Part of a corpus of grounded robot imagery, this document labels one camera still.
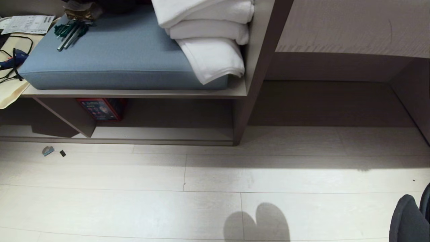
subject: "folded towel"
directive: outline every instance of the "folded towel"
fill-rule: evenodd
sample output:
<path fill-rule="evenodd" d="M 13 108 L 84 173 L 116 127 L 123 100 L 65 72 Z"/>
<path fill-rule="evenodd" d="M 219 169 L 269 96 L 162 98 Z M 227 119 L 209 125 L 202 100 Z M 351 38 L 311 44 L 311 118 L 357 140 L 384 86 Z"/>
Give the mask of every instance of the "folded towel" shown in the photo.
<path fill-rule="evenodd" d="M 219 77 L 245 73 L 238 45 L 226 38 L 190 38 L 176 40 L 196 73 L 205 85 Z"/>
<path fill-rule="evenodd" d="M 226 0 L 152 0 L 158 25 L 170 28 L 186 16 Z"/>
<path fill-rule="evenodd" d="M 249 40 L 248 26 L 225 20 L 186 20 L 181 21 L 166 33 L 174 40 L 197 37 L 221 37 L 235 40 L 245 45 Z"/>
<path fill-rule="evenodd" d="M 253 15 L 254 0 L 227 0 L 191 13 L 184 20 L 216 19 L 246 24 Z"/>

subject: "small debris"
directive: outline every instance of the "small debris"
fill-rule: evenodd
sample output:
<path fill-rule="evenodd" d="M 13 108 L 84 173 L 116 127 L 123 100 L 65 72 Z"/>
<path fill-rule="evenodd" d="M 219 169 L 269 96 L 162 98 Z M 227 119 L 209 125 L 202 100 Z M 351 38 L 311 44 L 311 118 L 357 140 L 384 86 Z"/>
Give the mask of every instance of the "small debris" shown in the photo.
<path fill-rule="evenodd" d="M 47 146 L 42 150 L 43 156 L 47 156 L 47 155 L 51 154 L 52 152 L 54 152 L 54 148 L 52 146 Z"/>

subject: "floor plank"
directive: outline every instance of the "floor plank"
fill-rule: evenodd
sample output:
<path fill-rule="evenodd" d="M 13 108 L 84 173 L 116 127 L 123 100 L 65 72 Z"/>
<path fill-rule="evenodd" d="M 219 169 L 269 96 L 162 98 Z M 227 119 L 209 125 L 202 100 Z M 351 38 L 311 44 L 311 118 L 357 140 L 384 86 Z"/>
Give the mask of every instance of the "floor plank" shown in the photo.
<path fill-rule="evenodd" d="M 201 239 L 141 239 L 118 238 L 99 236 L 78 236 L 54 233 L 41 233 L 37 242 L 268 242 L 258 240 L 201 240 Z M 300 241 L 300 242 L 387 242 L 388 238 L 360 239 L 360 240 L 324 240 L 324 241 Z"/>
<path fill-rule="evenodd" d="M 185 155 L 2 151 L 0 183 L 81 189 L 182 191 Z"/>
<path fill-rule="evenodd" d="M 133 153 L 134 145 L 124 144 L 74 144 L 74 143 L 32 143 L 0 141 L 0 150 L 39 151 L 52 146 L 56 151 L 91 153 Z"/>
<path fill-rule="evenodd" d="M 346 155 L 335 127 L 248 127 L 240 146 L 136 145 L 136 153 L 193 155 Z"/>
<path fill-rule="evenodd" d="M 0 226 L 88 236 L 243 239 L 239 193 L 143 192 L 10 187 Z"/>
<path fill-rule="evenodd" d="M 40 232 L 0 227 L 0 240 L 4 242 L 38 242 Z"/>
<path fill-rule="evenodd" d="M 290 193 L 422 191 L 430 181 L 429 160 L 430 156 L 189 155 L 184 189 Z"/>
<path fill-rule="evenodd" d="M 387 238 L 404 193 L 243 193 L 245 239 L 347 240 Z M 411 193 L 416 201 L 420 192 Z"/>
<path fill-rule="evenodd" d="M 41 233 L 38 242 L 221 242 L 223 240 L 202 239 L 141 239 L 141 238 L 115 238 L 98 236 L 78 236 L 53 233 Z M 228 240 L 228 242 L 243 242 L 243 240 Z"/>
<path fill-rule="evenodd" d="M 417 128 L 338 127 L 348 155 L 430 155 Z"/>

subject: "blue glue gun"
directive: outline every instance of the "blue glue gun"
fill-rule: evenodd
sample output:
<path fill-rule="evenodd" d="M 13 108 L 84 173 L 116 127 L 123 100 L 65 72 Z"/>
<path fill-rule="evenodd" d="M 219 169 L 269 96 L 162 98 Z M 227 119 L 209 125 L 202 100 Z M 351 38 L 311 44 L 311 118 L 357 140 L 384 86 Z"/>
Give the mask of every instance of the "blue glue gun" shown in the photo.
<path fill-rule="evenodd" d="M 22 50 L 15 49 L 15 66 L 20 66 L 27 59 L 28 55 Z M 13 68 L 13 58 L 0 62 L 0 71 Z"/>

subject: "black chair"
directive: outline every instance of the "black chair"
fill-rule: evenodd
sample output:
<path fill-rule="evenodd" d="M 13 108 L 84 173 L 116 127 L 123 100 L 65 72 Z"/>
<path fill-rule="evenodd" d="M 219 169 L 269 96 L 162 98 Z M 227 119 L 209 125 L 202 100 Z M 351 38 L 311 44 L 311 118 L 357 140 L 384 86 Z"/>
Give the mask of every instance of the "black chair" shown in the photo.
<path fill-rule="evenodd" d="M 411 195 L 399 200 L 391 219 L 389 242 L 430 242 L 429 197 L 430 184 L 421 197 L 420 209 Z"/>

